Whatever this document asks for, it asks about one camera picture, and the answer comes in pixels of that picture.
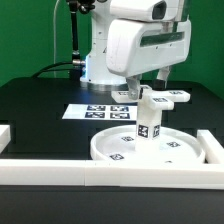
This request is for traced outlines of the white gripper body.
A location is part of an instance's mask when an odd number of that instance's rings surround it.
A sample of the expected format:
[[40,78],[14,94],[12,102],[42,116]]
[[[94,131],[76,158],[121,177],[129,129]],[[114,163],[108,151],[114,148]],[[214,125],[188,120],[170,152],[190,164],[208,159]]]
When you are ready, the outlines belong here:
[[179,22],[176,32],[165,33],[164,27],[161,22],[113,20],[107,40],[108,70],[128,78],[185,61],[191,22]]

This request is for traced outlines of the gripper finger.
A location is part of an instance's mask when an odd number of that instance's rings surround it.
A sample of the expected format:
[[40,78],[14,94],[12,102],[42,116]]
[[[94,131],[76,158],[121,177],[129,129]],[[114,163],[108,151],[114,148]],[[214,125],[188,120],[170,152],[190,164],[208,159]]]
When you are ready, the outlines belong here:
[[171,72],[170,66],[166,66],[166,67],[159,69],[157,77],[153,81],[153,84],[152,84],[154,90],[165,90],[166,89],[170,72]]
[[139,98],[140,79],[140,75],[135,75],[126,79],[128,85],[128,96],[132,100],[137,100]]

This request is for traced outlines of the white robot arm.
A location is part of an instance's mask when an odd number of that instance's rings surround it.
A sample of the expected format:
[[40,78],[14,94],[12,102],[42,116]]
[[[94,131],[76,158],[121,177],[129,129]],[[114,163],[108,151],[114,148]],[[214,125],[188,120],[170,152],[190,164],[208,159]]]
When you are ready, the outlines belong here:
[[171,66],[186,60],[191,0],[96,0],[92,44],[81,84],[100,91],[140,92],[141,76],[157,71],[155,90],[166,88]]

